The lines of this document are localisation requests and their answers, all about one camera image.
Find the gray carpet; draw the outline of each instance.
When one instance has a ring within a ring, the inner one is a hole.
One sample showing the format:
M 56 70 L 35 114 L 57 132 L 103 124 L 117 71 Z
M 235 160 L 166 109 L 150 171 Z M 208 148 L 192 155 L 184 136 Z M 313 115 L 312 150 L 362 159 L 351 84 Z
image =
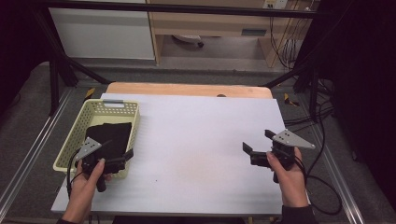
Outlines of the gray carpet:
M 103 77 L 117 81 L 132 82 L 160 82 L 160 83 L 194 83 L 194 84 L 224 84 L 224 85 L 249 85 L 256 86 L 263 84 L 279 73 L 272 70 L 258 72 L 255 69 L 243 70 L 232 69 L 231 71 L 215 71 L 210 66 L 199 70 L 174 69 L 174 66 L 163 65 L 163 67 L 138 67 L 131 68 L 93 68 Z M 89 80 L 86 76 L 78 74 L 81 80 Z M 295 119 L 305 116 L 300 106 L 284 104 L 284 93 L 288 93 L 292 100 L 299 98 L 293 94 L 291 88 L 293 79 L 283 83 L 281 86 L 272 89 L 274 97 L 278 100 L 279 108 L 284 119 Z M 82 106 L 83 98 L 90 84 L 74 89 L 71 100 L 67 104 L 65 111 L 46 145 L 43 147 L 32 171 L 21 187 L 14 203 L 8 210 L 7 217 L 28 217 L 56 219 L 60 215 L 50 211 L 56 196 L 57 188 L 64 180 L 64 174 L 52 170 L 52 164 L 62 147 L 71 125 Z M 22 163 L 28 149 L 35 141 L 38 133 L 43 127 L 48 113 L 50 112 L 49 95 L 49 74 L 46 67 L 37 67 L 21 91 L 21 100 L 0 119 L 0 148 L 2 159 L 7 162 L 0 163 L 0 190 L 3 192 L 7 183 L 17 171 Z M 100 93 L 106 90 L 106 86 L 99 86 L 93 98 L 99 98 Z M 297 130 L 302 126 L 290 127 L 290 130 Z M 396 215 L 389 206 L 384 195 L 374 182 L 370 172 L 364 163 L 355 162 L 351 159 L 350 149 L 347 140 L 344 138 L 342 128 L 339 127 L 337 119 L 329 117 L 324 121 L 326 131 L 326 144 L 332 151 L 338 166 L 340 167 L 351 193 L 361 210 L 362 216 L 367 223 L 396 223 Z M 297 132 L 308 141 L 315 142 L 312 130 L 307 128 Z M 317 155 L 315 150 L 303 150 L 305 166 L 313 161 Z M 317 175 L 327 182 L 328 171 L 320 160 L 313 170 L 313 175 Z M 319 184 L 317 181 L 308 181 L 309 196 L 320 208 L 333 210 L 336 208 L 336 198 L 334 194 Z M 317 219 L 323 223 L 348 223 L 344 210 L 337 216 L 328 216 L 316 211 Z M 255 223 L 265 223 L 264 217 L 257 218 Z

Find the aluminum rail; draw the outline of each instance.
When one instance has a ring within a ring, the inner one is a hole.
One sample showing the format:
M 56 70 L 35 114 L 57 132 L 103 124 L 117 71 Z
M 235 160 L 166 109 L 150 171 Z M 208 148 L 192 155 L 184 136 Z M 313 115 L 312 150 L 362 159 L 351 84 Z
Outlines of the aluminum rail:
M 0 198 L 0 223 L 6 217 L 9 207 L 14 202 L 15 198 L 17 197 L 18 192 L 20 191 L 23 182 L 25 181 L 26 177 L 29 175 L 30 171 L 32 170 L 35 161 L 37 160 L 41 149 L 46 144 L 50 134 L 52 133 L 53 128 L 55 127 L 58 119 L 61 117 L 66 104 L 68 102 L 71 93 L 74 91 L 74 88 L 67 88 L 64 91 L 64 94 L 60 100 L 60 106 L 55 111 L 55 113 L 47 119 L 44 127 L 41 129 L 40 134 L 36 138 L 35 142 L 32 144 L 29 152 L 25 156 L 23 162 L 20 165 L 20 168 L 12 177 L 11 181 L 9 182 L 6 190 L 3 192 Z

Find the wooden table edge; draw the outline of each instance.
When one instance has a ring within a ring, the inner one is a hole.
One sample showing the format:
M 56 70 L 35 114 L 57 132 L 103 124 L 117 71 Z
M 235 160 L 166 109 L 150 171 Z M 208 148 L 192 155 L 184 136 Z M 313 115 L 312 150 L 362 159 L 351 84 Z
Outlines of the wooden table edge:
M 113 82 L 108 85 L 106 93 L 273 99 L 273 95 L 268 88 L 242 85 Z

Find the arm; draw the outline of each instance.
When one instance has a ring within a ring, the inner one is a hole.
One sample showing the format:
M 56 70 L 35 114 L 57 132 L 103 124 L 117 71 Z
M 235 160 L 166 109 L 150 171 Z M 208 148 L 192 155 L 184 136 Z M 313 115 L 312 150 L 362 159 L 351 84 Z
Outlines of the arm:
M 295 147 L 296 157 L 301 159 L 300 150 Z M 305 193 L 304 175 L 294 164 L 286 171 L 272 152 L 267 152 L 267 159 L 279 180 L 282 191 L 282 222 L 283 224 L 317 223 L 312 208 L 308 204 Z
M 96 189 L 96 182 L 103 174 L 105 160 L 101 159 L 93 169 L 90 176 L 85 174 L 79 175 L 73 182 L 73 190 L 70 196 L 69 204 L 62 219 L 57 224 L 83 223 L 85 218 L 91 212 L 93 194 Z M 81 161 L 78 163 L 76 174 L 82 172 Z

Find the metal bracket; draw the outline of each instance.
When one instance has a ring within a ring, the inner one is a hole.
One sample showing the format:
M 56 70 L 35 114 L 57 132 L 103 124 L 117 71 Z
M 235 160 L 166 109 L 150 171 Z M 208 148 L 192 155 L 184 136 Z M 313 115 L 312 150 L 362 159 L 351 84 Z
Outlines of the metal bracket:
M 84 159 L 85 157 L 87 157 L 88 155 L 99 149 L 101 146 L 102 144 L 96 142 L 90 137 L 87 137 L 87 139 L 84 142 L 84 145 L 81 147 L 79 153 L 76 156 L 76 161 Z
M 275 135 L 272 139 L 287 147 L 315 148 L 314 144 L 305 141 L 303 138 L 287 129 Z

